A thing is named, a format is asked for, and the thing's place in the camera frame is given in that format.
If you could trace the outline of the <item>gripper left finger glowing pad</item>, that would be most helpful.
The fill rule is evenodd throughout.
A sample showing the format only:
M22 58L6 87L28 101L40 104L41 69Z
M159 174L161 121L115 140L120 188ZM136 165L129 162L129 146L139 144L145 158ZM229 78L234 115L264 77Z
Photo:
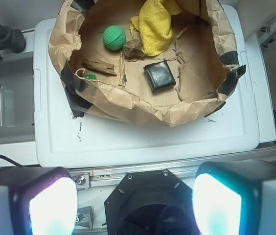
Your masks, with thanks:
M63 167L0 167L0 235L70 235L77 189Z

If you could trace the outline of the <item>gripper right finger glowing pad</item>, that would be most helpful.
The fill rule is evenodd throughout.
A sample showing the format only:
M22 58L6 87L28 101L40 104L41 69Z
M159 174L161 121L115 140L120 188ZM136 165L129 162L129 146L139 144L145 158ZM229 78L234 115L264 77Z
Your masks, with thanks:
M204 162L192 204L203 235L276 235L276 160Z

